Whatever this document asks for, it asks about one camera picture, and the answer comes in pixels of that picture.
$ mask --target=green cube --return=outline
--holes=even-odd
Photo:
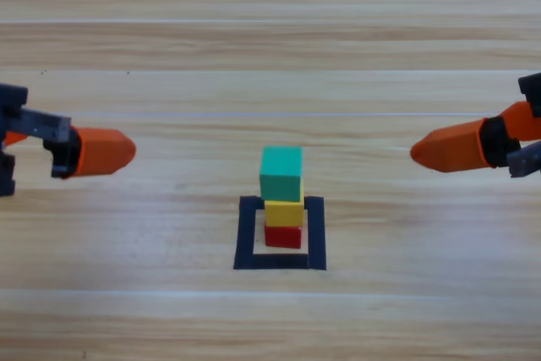
[[[301,147],[266,146],[260,169],[261,198],[299,202],[303,178]]]

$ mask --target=wood grain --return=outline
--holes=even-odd
[[[0,0],[0,82],[138,146],[69,181],[38,140],[9,148],[0,359],[540,360],[538,177],[409,157],[522,99],[539,6]],[[267,144],[305,148],[328,271],[232,269]]]

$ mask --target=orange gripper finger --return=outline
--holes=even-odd
[[[509,137],[520,141],[541,139],[541,118],[535,118],[527,101],[518,101],[501,114]]]
[[[6,146],[8,146],[11,144],[18,143],[19,141],[22,141],[23,139],[28,139],[28,135],[12,133],[11,131],[8,131],[6,133],[5,143],[6,143]]]
[[[415,144],[410,155],[417,164],[439,172],[490,167],[479,136],[485,120],[436,129]]]
[[[135,157],[134,142],[114,129],[75,129],[81,150],[73,177],[110,175],[126,167]]]

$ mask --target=block tower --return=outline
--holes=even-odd
[[[260,168],[265,245],[300,249],[304,221],[303,149],[266,146]]]

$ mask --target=black square outline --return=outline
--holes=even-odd
[[[241,196],[238,205],[237,251],[235,270],[320,270],[326,271],[325,202],[318,196],[306,196],[308,211],[307,254],[254,254],[255,213],[265,208],[259,196]]]

